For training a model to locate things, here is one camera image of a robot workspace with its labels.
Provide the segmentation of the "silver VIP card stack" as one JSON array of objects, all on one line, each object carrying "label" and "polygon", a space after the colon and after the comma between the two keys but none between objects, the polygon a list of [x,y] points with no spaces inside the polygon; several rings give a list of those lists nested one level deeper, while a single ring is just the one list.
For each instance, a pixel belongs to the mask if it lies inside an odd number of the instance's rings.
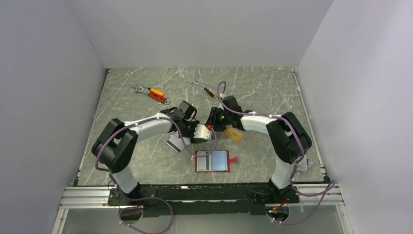
[{"label": "silver VIP card stack", "polygon": [[187,137],[181,138],[178,132],[174,132],[170,135],[170,138],[166,141],[166,144],[179,154],[185,150],[183,142],[186,145],[190,144]]}]

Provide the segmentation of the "single silver card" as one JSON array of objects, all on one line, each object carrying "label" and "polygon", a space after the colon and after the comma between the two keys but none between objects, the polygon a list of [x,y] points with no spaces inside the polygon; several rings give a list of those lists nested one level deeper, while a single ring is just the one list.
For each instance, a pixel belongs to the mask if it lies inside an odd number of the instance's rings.
[{"label": "single silver card", "polygon": [[196,157],[196,171],[207,172],[210,171],[210,157],[206,156],[207,152],[200,152],[200,156]]}]

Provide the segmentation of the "red leather card holder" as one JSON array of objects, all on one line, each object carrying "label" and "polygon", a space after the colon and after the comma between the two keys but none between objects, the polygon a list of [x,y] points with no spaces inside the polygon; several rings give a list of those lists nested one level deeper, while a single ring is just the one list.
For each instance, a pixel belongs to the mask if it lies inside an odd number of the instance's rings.
[{"label": "red leather card holder", "polygon": [[[200,156],[200,152],[207,152],[209,151],[196,151],[196,156],[195,156],[195,163],[194,163],[194,170],[196,173],[196,157]],[[208,155],[210,157],[210,171],[207,172],[199,172],[199,173],[227,173],[230,172],[230,166],[233,163],[236,163],[238,161],[238,158],[235,157],[230,157],[229,151],[228,150],[218,150],[218,151],[213,151],[211,154]]]}]

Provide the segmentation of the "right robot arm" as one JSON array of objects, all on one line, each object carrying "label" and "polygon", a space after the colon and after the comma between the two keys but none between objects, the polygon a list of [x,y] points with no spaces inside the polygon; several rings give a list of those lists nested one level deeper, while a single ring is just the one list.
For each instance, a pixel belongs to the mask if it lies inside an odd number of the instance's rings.
[{"label": "right robot arm", "polygon": [[232,126],[240,131],[255,131],[269,136],[277,156],[268,189],[269,198],[274,202],[286,198],[299,163],[313,145],[310,136],[292,112],[271,116],[251,110],[243,111],[234,96],[222,99],[221,107],[211,108],[206,126],[216,132]]}]

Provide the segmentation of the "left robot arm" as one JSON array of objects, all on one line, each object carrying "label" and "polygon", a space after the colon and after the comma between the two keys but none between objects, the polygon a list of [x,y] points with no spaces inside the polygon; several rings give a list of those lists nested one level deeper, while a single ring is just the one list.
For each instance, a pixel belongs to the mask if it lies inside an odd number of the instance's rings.
[{"label": "left robot arm", "polygon": [[114,118],[109,121],[92,146],[96,164],[105,165],[113,182],[119,186],[121,199],[132,205],[141,198],[141,185],[135,179],[129,163],[135,146],[142,140],[155,135],[171,133],[167,145],[175,152],[182,152],[186,146],[199,143],[194,138],[197,109],[186,101],[159,113],[132,122],[122,122]]}]

